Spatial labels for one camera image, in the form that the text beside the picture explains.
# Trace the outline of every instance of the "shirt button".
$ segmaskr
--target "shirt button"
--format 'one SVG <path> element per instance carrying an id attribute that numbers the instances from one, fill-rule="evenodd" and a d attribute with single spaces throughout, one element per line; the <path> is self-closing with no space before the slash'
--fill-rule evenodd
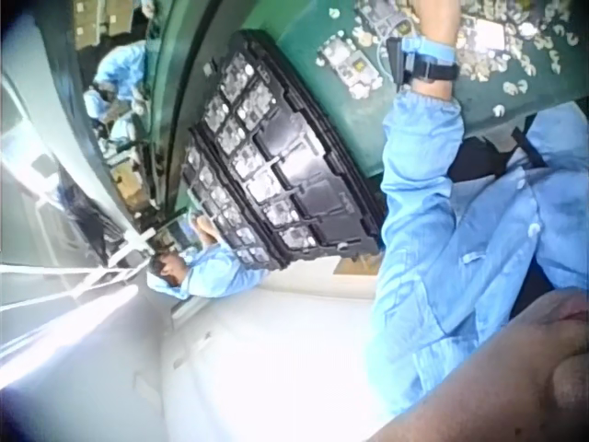
<path id="1" fill-rule="evenodd" d="M 542 227 L 540 226 L 540 224 L 538 224 L 538 223 L 530 224 L 530 227 L 527 230 L 527 235 L 530 238 L 533 238 L 535 235 L 540 233 L 541 230 L 542 230 Z"/>

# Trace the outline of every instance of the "green work table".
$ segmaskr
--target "green work table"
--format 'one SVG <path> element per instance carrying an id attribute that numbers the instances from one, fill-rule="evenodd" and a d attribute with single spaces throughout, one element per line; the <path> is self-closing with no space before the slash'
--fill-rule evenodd
<path id="1" fill-rule="evenodd" d="M 583 8 L 583 3 L 578 1 L 575 7 Z M 356 100 L 329 67 L 316 64 L 318 47 L 331 35 L 343 30 L 347 36 L 352 36 L 352 29 L 358 26 L 354 21 L 356 14 L 353 4 L 352 0 L 309 2 L 298 17 L 290 20 L 282 35 L 272 36 L 278 40 L 282 51 L 321 103 L 363 174 L 372 177 L 382 172 L 381 156 L 385 143 L 382 121 L 395 96 L 394 85 L 385 77 L 384 85 L 371 93 L 368 99 Z M 329 16 L 330 8 L 338 8 L 338 18 Z M 270 8 L 267 7 L 266 10 L 268 14 L 271 13 Z M 536 67 L 536 76 L 528 76 L 519 62 L 512 59 L 508 70 L 502 74 L 493 72 L 489 82 L 480 83 L 460 77 L 456 82 L 455 96 L 462 105 L 466 136 L 481 135 L 511 119 L 589 95 L 589 46 L 587 32 L 584 30 L 586 25 L 581 20 L 575 23 L 575 17 L 583 18 L 583 15 L 573 11 L 571 22 L 565 24 L 568 31 L 574 32 L 580 38 L 579 44 L 574 47 L 565 38 L 553 33 L 552 25 L 555 23 L 546 30 L 547 35 L 552 35 L 554 49 L 560 53 L 560 75 L 554 74 L 550 69 L 548 51 L 540 51 L 533 42 L 527 41 L 524 53 Z M 377 66 L 375 46 L 361 50 Z M 525 79 L 528 83 L 525 94 L 512 97 L 503 92 L 504 82 L 516 83 L 520 79 Z M 502 118 L 493 114 L 493 108 L 499 104 L 506 109 Z"/>

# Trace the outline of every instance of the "blue work shirt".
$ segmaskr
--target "blue work shirt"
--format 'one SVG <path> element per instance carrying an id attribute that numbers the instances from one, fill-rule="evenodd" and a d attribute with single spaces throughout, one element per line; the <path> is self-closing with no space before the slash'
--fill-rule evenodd
<path id="1" fill-rule="evenodd" d="M 117 98 L 132 101 L 133 88 L 145 75 L 145 40 L 118 46 L 107 53 L 100 63 L 94 81 L 108 82 L 117 88 Z"/>
<path id="2" fill-rule="evenodd" d="M 172 287 L 162 278 L 147 273 L 147 285 L 157 292 L 178 299 L 188 297 L 228 297 L 245 292 L 268 274 L 267 270 L 248 270 L 225 244 L 215 244 L 206 250 L 184 250 L 180 256 L 190 267 L 180 287 Z"/>
<path id="3" fill-rule="evenodd" d="M 507 323 L 534 256 L 555 287 L 587 289 L 589 133 L 574 104 L 540 112 L 528 139 L 547 169 L 520 157 L 498 180 L 453 185 L 455 100 L 403 92 L 385 130 L 386 252 L 367 357 L 390 418 Z"/>

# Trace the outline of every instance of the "wrist strap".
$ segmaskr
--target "wrist strap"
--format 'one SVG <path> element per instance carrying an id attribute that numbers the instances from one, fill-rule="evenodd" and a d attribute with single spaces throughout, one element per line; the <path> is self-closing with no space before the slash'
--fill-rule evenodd
<path id="1" fill-rule="evenodd" d="M 446 44 L 427 40 L 423 36 L 404 37 L 401 43 L 403 52 L 418 53 L 435 58 L 438 63 L 454 64 L 456 62 L 456 49 Z"/>
<path id="2" fill-rule="evenodd" d="M 422 80 L 454 81 L 460 75 L 460 68 L 457 64 L 437 64 L 432 57 L 415 55 L 413 61 L 413 78 Z"/>

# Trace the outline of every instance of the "black plastic tray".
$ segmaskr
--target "black plastic tray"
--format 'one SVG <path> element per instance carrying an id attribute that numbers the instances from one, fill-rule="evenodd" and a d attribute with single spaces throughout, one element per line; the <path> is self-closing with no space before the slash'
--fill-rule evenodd
<path id="1" fill-rule="evenodd" d="M 248 75 L 224 81 L 234 57 L 245 62 Z M 258 31 L 240 31 L 230 41 L 228 55 L 217 78 L 218 87 L 208 103 L 220 111 L 209 118 L 207 105 L 197 131 L 244 193 L 261 222 L 274 235 L 273 243 L 289 260 L 315 259 L 325 255 L 357 256 L 378 252 L 384 208 L 376 202 L 357 172 L 341 140 L 329 121 L 306 93 L 295 72 L 269 38 Z M 239 83 L 245 87 L 236 93 Z M 252 91 L 259 93 L 257 104 L 267 110 L 249 112 L 244 103 Z M 241 132 L 233 150 L 221 140 L 230 124 Z M 250 173 L 236 167 L 236 159 L 246 148 Z M 255 186 L 257 180 L 265 185 Z M 258 193 L 268 191 L 268 198 Z M 290 221 L 277 224 L 268 216 L 271 206 L 280 205 L 293 213 Z M 298 246 L 286 238 L 298 237 Z"/>
<path id="2" fill-rule="evenodd" d="M 225 242 L 248 268 L 284 268 L 288 262 L 261 230 L 257 217 L 240 201 L 230 179 L 203 144 L 201 137 L 191 131 L 182 169 L 188 192 L 201 203 Z"/>

